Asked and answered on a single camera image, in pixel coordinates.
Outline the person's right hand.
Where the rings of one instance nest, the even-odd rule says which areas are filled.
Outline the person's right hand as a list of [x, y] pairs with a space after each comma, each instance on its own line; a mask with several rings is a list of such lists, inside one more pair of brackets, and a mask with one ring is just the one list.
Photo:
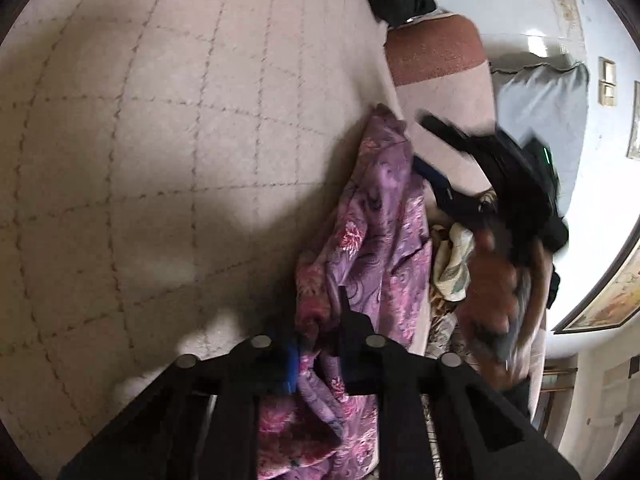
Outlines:
[[[494, 236], [488, 230], [474, 234], [475, 247], [468, 263], [470, 284], [465, 300], [456, 315], [463, 337], [475, 349], [477, 361], [495, 365], [497, 359], [480, 348], [480, 330], [505, 335], [515, 325], [518, 313], [516, 285], [518, 272], [514, 265], [495, 250]], [[540, 240], [532, 247], [532, 267], [529, 271], [529, 300], [518, 331], [518, 339], [510, 352], [508, 370], [525, 365], [547, 307], [552, 277], [552, 255]]]

